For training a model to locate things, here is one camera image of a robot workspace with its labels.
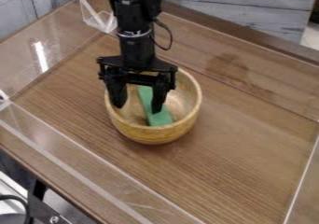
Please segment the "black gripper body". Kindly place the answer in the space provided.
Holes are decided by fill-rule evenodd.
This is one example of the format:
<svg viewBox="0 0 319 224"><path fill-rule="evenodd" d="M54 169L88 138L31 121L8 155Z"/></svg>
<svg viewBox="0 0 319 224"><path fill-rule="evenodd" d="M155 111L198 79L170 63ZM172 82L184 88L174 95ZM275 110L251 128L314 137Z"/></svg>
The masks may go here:
<svg viewBox="0 0 319 224"><path fill-rule="evenodd" d="M154 32L138 35L118 33L119 55L96 59L100 66L99 79L110 90L124 90L127 84L155 87L159 90L176 88L178 67L156 56Z"/></svg>

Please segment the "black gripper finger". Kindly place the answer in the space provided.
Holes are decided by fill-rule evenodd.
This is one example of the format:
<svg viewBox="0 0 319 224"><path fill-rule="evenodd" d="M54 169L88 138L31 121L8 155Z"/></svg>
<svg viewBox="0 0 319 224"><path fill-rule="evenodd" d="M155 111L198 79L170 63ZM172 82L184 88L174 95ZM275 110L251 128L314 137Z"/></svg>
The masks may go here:
<svg viewBox="0 0 319 224"><path fill-rule="evenodd" d="M127 101L126 74L115 68L108 68L103 75L103 81L108 91L110 102L118 108L123 108Z"/></svg>
<svg viewBox="0 0 319 224"><path fill-rule="evenodd" d="M170 78L167 74L159 74L156 76L156 81L152 86L152 113L158 114L162 111L162 106L166 102L167 92L170 91Z"/></svg>

